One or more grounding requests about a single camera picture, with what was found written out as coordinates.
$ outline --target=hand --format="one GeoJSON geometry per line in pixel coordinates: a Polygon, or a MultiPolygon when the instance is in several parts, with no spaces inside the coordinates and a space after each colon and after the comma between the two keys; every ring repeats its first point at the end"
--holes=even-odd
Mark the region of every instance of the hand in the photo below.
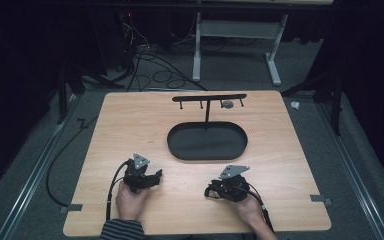
{"type": "Polygon", "coordinates": [[[129,186],[120,182],[116,197],[118,216],[121,220],[137,220],[142,211],[150,188],[141,189],[139,193],[130,191],[129,186]]]}
{"type": "Polygon", "coordinates": [[[259,240],[275,240],[276,235],[264,221],[260,203],[253,196],[249,195],[242,201],[232,203],[233,208],[239,217],[246,222],[257,235],[259,240]]]}

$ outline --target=striped sleeve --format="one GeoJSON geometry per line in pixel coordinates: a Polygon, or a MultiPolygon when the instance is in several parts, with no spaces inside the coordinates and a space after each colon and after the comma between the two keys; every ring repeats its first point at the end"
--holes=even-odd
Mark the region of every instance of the striped sleeve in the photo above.
{"type": "Polygon", "coordinates": [[[143,238],[142,224],[137,221],[108,220],[101,232],[103,240],[141,240],[143,238]]]}

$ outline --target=wooden table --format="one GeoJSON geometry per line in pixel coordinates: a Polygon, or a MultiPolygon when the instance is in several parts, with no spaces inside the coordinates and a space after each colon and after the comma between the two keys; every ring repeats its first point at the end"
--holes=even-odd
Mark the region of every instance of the wooden table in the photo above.
{"type": "MultiPolygon", "coordinates": [[[[147,175],[163,169],[162,182],[151,191],[140,216],[145,234],[250,232],[227,201],[207,199],[204,190],[227,164],[247,165],[242,174],[257,188],[276,231],[327,230],[331,223],[317,185],[277,91],[110,93],[106,96],[72,204],[67,236],[97,236],[105,222],[106,198],[117,168],[138,153],[151,162],[147,175]],[[213,103],[210,121],[230,121],[248,135],[242,156],[229,161],[186,162],[173,157],[167,134],[178,123],[203,121],[198,102],[179,103],[174,96],[246,93],[232,109],[213,103]]],[[[112,218],[117,217],[115,204],[112,218]]]]}

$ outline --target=metal rail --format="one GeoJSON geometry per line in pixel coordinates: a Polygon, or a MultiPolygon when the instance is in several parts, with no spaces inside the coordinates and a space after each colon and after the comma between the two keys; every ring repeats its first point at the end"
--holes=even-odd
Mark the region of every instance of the metal rail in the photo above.
{"type": "Polygon", "coordinates": [[[375,202],[373,201],[372,196],[364,185],[363,180],[358,173],[353,160],[351,159],[342,138],[336,135],[335,130],[330,125],[330,117],[328,109],[322,104],[316,104],[319,114],[322,116],[326,126],[329,129],[329,132],[334,139],[336,146],[341,154],[344,170],[348,179],[350,180],[351,186],[353,187],[355,194],[360,202],[361,208],[366,214],[367,220],[369,221],[370,226],[372,227],[373,233],[376,236],[376,239],[384,240],[384,221],[380,216],[380,213],[376,207],[375,202]]]}
{"type": "Polygon", "coordinates": [[[40,183],[40,180],[42,179],[44,173],[49,167],[49,164],[52,161],[52,159],[50,159],[50,155],[61,135],[62,130],[65,127],[65,124],[67,123],[67,120],[69,119],[73,110],[77,107],[77,104],[79,102],[79,97],[76,97],[73,94],[70,97],[69,101],[71,103],[71,107],[68,110],[68,113],[65,115],[61,123],[58,124],[54,129],[54,132],[52,133],[51,137],[46,143],[46,146],[43,149],[36,163],[36,166],[34,167],[32,173],[30,174],[29,179],[27,180],[26,184],[21,190],[14,206],[11,209],[11,212],[9,213],[7,219],[5,220],[5,223],[2,225],[0,230],[0,239],[11,239],[15,230],[17,229],[17,226],[21,218],[24,215],[24,212],[27,209],[27,206],[30,203],[30,200],[32,199],[37,189],[37,186],[40,183]]]}

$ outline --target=black oval tray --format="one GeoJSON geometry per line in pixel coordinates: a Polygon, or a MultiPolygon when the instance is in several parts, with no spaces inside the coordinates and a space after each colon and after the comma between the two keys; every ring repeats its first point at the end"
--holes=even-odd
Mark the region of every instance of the black oval tray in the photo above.
{"type": "Polygon", "coordinates": [[[167,143],[182,160],[231,160],[245,151],[248,137],[232,122],[186,122],[170,130],[167,143]]]}

